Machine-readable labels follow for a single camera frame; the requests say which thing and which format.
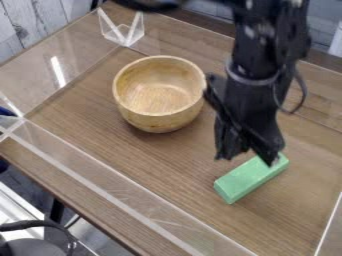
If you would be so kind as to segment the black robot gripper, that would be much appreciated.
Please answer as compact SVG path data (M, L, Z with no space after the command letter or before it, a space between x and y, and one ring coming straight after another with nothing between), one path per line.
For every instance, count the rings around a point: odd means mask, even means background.
M240 84L215 74L205 75L205 82L203 96L216 112L215 159L231 160L252 150L271 165L284 147L271 86Z

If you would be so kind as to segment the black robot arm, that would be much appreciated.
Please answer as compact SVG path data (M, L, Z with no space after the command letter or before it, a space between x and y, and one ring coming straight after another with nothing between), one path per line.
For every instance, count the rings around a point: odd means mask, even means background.
M216 112L216 159L254 151L267 165L279 159L284 139L276 114L294 114L284 100L292 83L306 89L296 64L308 53L310 0L228 0L235 26L226 75L207 76L204 99Z

